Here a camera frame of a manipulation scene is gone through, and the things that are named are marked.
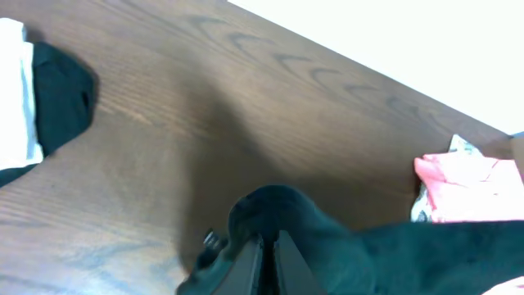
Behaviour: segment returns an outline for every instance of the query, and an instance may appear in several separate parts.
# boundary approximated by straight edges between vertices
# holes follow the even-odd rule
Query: wooden table
[[[85,134],[0,188],[0,294],[171,294],[204,232],[261,185],[296,185],[363,229],[408,219],[413,159],[452,134],[511,156],[499,131],[224,1],[0,13],[100,90]]]

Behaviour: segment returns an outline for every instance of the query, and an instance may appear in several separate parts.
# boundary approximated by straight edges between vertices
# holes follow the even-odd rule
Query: black cloth
[[[524,275],[524,222],[405,223],[353,233],[303,193],[271,185],[239,200],[229,215],[229,245],[178,293],[211,294],[249,237],[273,247],[279,230],[328,294],[478,295]]]
[[[38,142],[47,157],[91,124],[94,81],[78,62],[46,43],[34,45],[33,79]],[[35,166],[0,170],[0,187]]]

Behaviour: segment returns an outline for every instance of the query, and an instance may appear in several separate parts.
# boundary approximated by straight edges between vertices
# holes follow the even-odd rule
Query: white wall
[[[524,2],[230,2],[508,134],[524,131]]]

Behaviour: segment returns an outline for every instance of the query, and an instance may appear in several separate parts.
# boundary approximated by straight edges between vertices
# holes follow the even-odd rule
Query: black garment
[[[229,245],[193,271],[178,294],[211,294],[250,237],[273,248],[279,230],[289,233],[328,294],[477,295],[524,275],[524,222],[406,223],[351,233],[304,194],[273,185],[234,206]]]
[[[82,66],[46,43],[34,45],[33,79],[38,142],[47,157],[91,124],[94,83]],[[0,170],[0,187],[35,166]]]

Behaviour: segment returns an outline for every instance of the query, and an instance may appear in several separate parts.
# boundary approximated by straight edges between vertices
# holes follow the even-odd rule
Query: white fabric
[[[33,44],[24,24],[0,19],[0,170],[43,160],[38,144],[33,90]]]

